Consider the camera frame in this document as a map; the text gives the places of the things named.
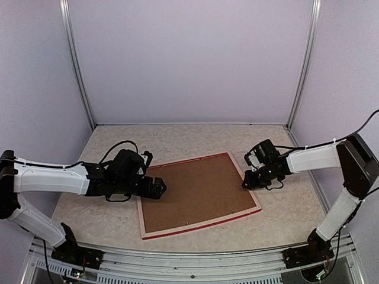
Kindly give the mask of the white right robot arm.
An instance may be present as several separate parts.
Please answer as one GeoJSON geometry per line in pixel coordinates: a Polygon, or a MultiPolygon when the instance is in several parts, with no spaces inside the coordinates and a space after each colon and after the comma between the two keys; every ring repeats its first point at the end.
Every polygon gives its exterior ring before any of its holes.
{"type": "Polygon", "coordinates": [[[325,243],[357,212],[368,195],[377,190],[378,159],[359,134],[315,146],[277,146],[266,139],[253,146],[244,156],[249,169],[242,187],[248,190],[279,188],[289,175],[317,170],[341,172],[341,192],[324,220],[314,229],[315,240],[303,249],[303,258],[318,261],[326,252],[325,243]]]}

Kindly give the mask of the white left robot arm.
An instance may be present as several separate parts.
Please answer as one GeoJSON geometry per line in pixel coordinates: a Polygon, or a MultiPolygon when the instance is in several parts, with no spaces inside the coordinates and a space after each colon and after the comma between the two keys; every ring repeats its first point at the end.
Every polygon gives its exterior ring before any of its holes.
{"type": "Polygon", "coordinates": [[[120,150],[112,160],[99,163],[76,162],[72,165],[38,164],[17,158],[12,150],[1,154],[1,219],[16,223],[49,243],[70,263],[83,257],[72,230],[58,224],[33,207],[24,192],[73,193],[87,197],[113,195],[130,199],[133,195],[160,199],[166,191],[163,179],[146,172],[153,159],[143,154],[120,150]]]}

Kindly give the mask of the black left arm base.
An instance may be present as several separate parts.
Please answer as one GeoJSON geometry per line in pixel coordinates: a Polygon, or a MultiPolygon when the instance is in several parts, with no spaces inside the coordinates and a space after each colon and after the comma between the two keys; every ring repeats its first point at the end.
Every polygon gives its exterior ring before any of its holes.
{"type": "Polygon", "coordinates": [[[71,228],[63,222],[61,226],[65,232],[65,241],[53,249],[52,259],[82,268],[99,270],[104,252],[94,248],[79,246],[71,228]]]}

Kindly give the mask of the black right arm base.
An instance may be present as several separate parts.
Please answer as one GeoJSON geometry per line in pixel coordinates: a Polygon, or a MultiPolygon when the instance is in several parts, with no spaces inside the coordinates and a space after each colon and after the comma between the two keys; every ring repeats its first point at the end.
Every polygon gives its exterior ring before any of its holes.
{"type": "Polygon", "coordinates": [[[330,240],[325,241],[316,231],[307,238],[307,244],[296,248],[288,248],[282,252],[287,269],[305,266],[334,257],[330,240]]]}

